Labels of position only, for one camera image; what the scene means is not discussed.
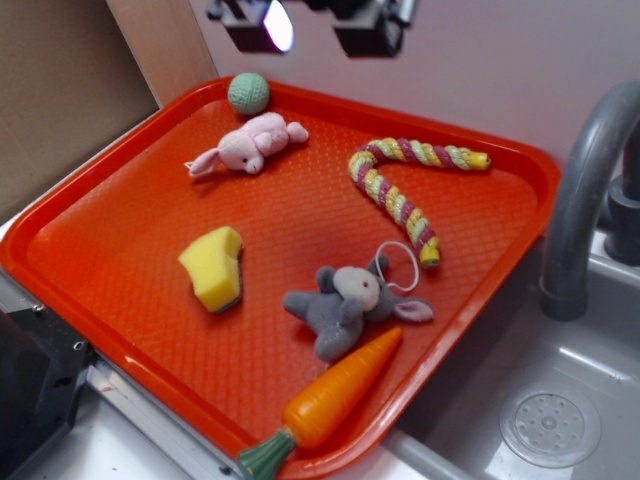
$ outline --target yellow sponge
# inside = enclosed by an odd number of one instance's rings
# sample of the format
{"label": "yellow sponge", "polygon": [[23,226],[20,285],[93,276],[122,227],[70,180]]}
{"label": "yellow sponge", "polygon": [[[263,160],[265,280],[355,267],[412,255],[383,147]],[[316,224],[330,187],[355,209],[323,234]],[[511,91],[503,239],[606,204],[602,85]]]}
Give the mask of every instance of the yellow sponge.
{"label": "yellow sponge", "polygon": [[178,257],[193,283],[193,292],[210,312],[224,310],[240,298],[238,254],[242,238],[220,227],[195,240]]}

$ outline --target pink stuffed bunny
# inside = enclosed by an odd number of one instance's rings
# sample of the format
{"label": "pink stuffed bunny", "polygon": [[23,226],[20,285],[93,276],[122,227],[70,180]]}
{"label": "pink stuffed bunny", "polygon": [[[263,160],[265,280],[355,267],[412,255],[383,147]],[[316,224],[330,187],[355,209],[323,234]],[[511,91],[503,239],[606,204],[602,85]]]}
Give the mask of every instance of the pink stuffed bunny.
{"label": "pink stuffed bunny", "polygon": [[289,143],[303,143],[308,138],[309,132],[298,122],[287,124],[280,114],[263,113],[227,133],[217,147],[185,165],[191,178],[213,172],[220,162],[232,170],[255,174],[262,170],[264,157],[284,150]]}

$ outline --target green ball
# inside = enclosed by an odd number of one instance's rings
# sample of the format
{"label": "green ball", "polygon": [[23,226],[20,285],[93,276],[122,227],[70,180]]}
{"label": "green ball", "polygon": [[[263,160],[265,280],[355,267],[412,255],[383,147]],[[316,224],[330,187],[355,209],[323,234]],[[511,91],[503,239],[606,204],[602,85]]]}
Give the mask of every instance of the green ball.
{"label": "green ball", "polygon": [[231,80],[227,97],[236,112],[255,115],[269,103],[269,84],[257,73],[241,73]]}

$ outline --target cardboard wall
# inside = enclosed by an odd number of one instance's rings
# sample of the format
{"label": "cardboard wall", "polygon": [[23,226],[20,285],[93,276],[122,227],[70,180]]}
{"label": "cardboard wall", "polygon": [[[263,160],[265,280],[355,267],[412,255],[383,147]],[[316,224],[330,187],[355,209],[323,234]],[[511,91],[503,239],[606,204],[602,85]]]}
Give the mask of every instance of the cardboard wall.
{"label": "cardboard wall", "polygon": [[104,0],[0,3],[0,221],[157,110]]}

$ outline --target striped rope toy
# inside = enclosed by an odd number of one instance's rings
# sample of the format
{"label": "striped rope toy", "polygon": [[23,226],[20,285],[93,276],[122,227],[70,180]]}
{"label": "striped rope toy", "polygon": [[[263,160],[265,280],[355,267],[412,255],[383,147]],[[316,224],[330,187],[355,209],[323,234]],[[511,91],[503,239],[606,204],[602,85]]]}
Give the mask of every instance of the striped rope toy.
{"label": "striped rope toy", "polygon": [[383,160],[417,162],[437,168],[486,170],[491,160],[486,153],[468,148],[433,146],[418,140],[383,138],[359,148],[349,160],[349,173],[355,184],[380,208],[404,228],[423,268],[440,263],[440,241],[422,210],[408,200],[400,189],[385,179],[374,165]]}

